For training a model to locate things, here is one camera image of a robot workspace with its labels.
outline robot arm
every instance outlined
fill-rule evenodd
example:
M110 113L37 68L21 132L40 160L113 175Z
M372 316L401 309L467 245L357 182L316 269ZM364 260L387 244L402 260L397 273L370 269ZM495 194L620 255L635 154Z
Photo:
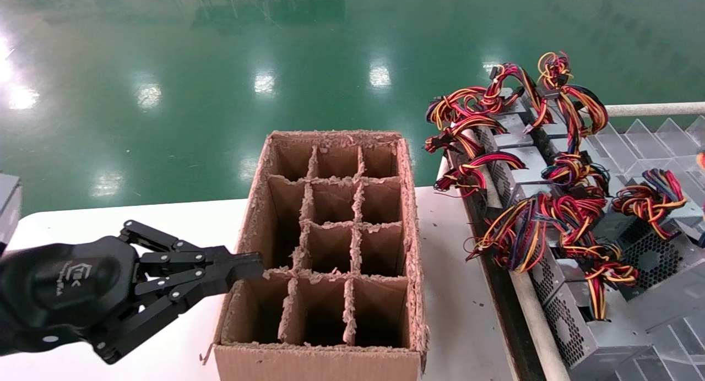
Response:
M132 244L151 252L140 258ZM118 237L5 253L0 356L86 341L113 364L202 298L263 272L259 253L199 248L134 220Z

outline transparent plastic divider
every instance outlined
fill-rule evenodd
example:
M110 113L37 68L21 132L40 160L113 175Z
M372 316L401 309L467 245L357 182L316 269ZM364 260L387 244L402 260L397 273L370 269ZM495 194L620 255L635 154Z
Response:
M671 158L661 158L659 160L638 160L634 166L624 173L624 177L627 178L627 180L630 178L641 177L644 171L651 170L652 168L667 170L668 164L672 161L673 160Z
M697 181L693 180L689 173L683 170L676 160L671 160L668 162L664 169L673 172L673 175L675 175L675 178L678 179L685 196L697 203L698 206L705 203L705 191L703 191L703 187L697 183Z
M685 133L678 125L668 118L655 133L660 142L675 156L693 155L698 150L698 145L690 135Z
M587 136L586 139L592 145L592 147L595 148L595 151L597 151L597 154L600 157L609 158L609 155L605 151L605 148L602 147L599 140L597 140L597 138L594 135Z
M608 123L595 137L621 172L626 172L637 162L637 156L627 147L611 123Z
M701 187L705 187L705 173L698 167L695 155L685 155L683 157L673 158L678 166L682 167L690 177L693 178Z
M641 120L636 120L631 127L627 129L624 137L632 143L634 149L637 150L639 158L647 160L655 160L659 158L668 158L672 156L663 144L654 136L654 133L649 131Z
M695 121L685 130L685 133L700 147L705 145L705 117L700 115L695 118Z

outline gray metal block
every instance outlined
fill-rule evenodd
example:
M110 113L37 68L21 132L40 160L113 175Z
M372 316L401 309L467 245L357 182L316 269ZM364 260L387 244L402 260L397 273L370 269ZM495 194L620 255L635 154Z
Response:
M663 225L677 231L675 221ZM639 270L633 287L621 286L634 317L646 330L705 308L705 249L684 233L663 241L653 231L623 248L624 263Z
M20 178L0 173L0 252L10 243L22 206Z
M499 92L499 95L501 97L509 97L514 93L513 88L502 88L502 90ZM520 112L526 112L527 108L526 105L524 105L524 102L522 101L522 98L519 98L514 102L509 108L506 110L503 110L501 113L498 113L497 115L503 116L503 115L511 115L511 113L520 113Z
M556 248L558 245L558 232L553 228L547 231L549 247ZM584 281L585 273L580 270L577 261L570 258L556 258L553 251L546 250L543 257L529 271L536 297L545 306L554 297L556 292L566 282Z
M618 291L605 288L609 322L586 321L579 307L590 305L587 283L562 285L544 308L556 345L573 381L606 378L650 346L635 326Z
M506 115L499 119L499 122L507 129L507 133L493 135L489 127L477 127L474 130L479 143L483 145L486 152L492 153L505 148L534 145L531 136L524 134L524 123L517 113Z
M547 193L556 195L556 188L551 184L546 183L519 183L514 186L512 193L511 204L517 203L522 199L537 195L538 193Z
M527 166L526 170L511 170L506 162L497 161L491 167L490 173L500 201L503 206L507 206L517 184L545 181L541 177L541 171L546 168L546 161L536 147L507 148L503 151L516 155Z

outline power supply unit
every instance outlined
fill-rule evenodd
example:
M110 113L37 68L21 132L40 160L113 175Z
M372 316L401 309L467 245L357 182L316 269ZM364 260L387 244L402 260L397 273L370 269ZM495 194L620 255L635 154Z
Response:
M558 230L547 228L546 243L551 250L544 251L541 260L529 271L536 297L542 306L548 304L564 283L585 280L585 273L576 260L556 257L560 246L558 238Z
M526 165L524 170L511 170L506 162L496 161L490 168L500 201L503 206L508 206L517 184L545 181L541 171L546 168L546 161L536 147L506 148L502 151L516 155Z
M647 331L705 308L705 249L690 241L675 219L662 225L673 237L654 231L623 248L624 263L639 270L637 283L620 286L630 311Z
M650 347L619 291L606 286L605 301L607 320L592 320L587 283L574 281L562 284L544 307L571 381L606 378L622 362Z
M507 129L507 133L495 135L489 127L476 127L475 135L487 153L505 148L527 147L534 145L530 135L524 134L524 123L518 113L511 113L499 118L499 122Z

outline ventilation grille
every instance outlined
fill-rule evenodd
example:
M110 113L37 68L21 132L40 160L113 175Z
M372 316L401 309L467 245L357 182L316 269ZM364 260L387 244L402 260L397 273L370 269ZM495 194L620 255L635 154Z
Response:
M681 261L683 257L673 241L662 241L654 232L649 233L625 253L625 263L639 270L637 285L628 294L635 296L667 280L678 272Z
M495 162L494 168L492 168L492 175L497 188L497 193L499 194L499 198L504 206L509 204L512 195L512 186L509 184L508 173L511 172L506 164L501 161Z
M653 231L654 230L652 230L652 226L649 225L649 223L641 219L636 219L632 225L628 226L627 229L624 230L619 238L620 243L622 243L622 247L627 248Z
M546 254L541 258L541 261L536 263L536 265L531 270L531 281L534 284L534 290L536 290L536 297L539 298L541 304L545 303L547 299L550 298L551 293L554 291L554 272L549 266L549 260L546 259Z
M556 296L546 306L546 316L549 320L551 331L553 331L556 338L558 351L561 352L561 357L566 366L572 368L585 355L583 348L585 339L580 334L577 325L575 325L575 319L572 318L571 311L567 308L566 300Z

